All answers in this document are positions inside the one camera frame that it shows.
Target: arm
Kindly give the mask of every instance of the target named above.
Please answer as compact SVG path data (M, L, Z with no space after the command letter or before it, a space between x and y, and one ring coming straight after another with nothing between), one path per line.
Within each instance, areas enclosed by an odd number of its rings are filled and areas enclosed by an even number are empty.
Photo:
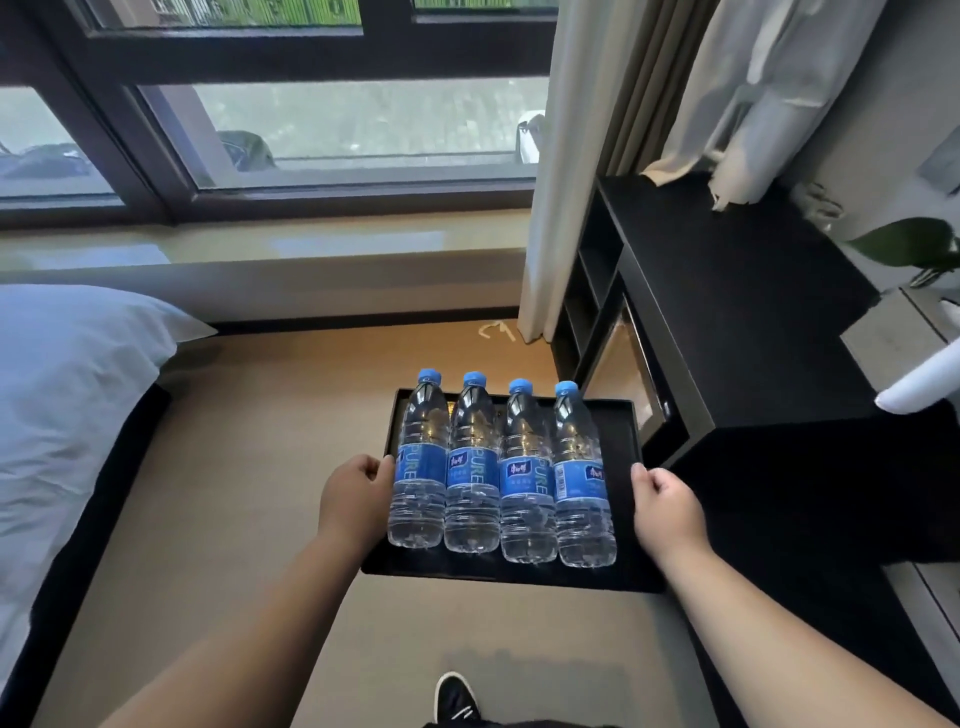
M953 723L787 612L710 548L674 474L631 471L637 537L677 593L751 728L948 728Z
M333 472L316 538L257 607L196 644L103 728L290 725L340 602L387 529L394 460Z

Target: plastic water bottle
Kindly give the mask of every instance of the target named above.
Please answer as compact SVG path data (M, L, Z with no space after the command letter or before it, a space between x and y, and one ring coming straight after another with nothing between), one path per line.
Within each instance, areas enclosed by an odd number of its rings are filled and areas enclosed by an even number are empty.
M499 438L486 386L480 372L464 375L453 411L444 543L462 553L487 553L500 543Z
M500 549L507 561L557 558L549 423L526 379L510 382L500 460Z
M554 476L557 541L569 567L606 567L616 561L616 539L596 425L575 382L557 385Z
M394 546L430 548L444 537L450 416L440 373L424 369L417 382L403 412L387 538Z

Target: white bedsheet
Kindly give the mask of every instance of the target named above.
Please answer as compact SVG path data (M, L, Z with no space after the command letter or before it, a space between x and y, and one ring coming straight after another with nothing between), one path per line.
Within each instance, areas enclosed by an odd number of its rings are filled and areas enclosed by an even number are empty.
M0 693L121 426L177 343L213 333L135 293L0 285Z

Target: hand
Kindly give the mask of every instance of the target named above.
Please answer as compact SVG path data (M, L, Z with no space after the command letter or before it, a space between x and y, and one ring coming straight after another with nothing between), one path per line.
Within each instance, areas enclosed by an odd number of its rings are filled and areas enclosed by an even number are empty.
M387 532L394 493L394 457L382 461L354 455L337 468L320 498L320 534L333 534L336 543L363 558Z
M670 471L647 471L640 463L630 469L630 479L636 537L661 569L678 554L711 552L704 509L686 483Z

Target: wall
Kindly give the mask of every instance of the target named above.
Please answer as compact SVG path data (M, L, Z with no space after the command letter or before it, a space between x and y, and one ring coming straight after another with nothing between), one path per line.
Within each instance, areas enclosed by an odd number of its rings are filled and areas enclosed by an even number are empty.
M144 293L208 322L519 305L529 210L0 235L0 282Z
M960 227L960 203L914 176L960 126L957 28L956 0L888 0L843 93L787 171L789 183L819 182L844 207L838 239L917 214Z

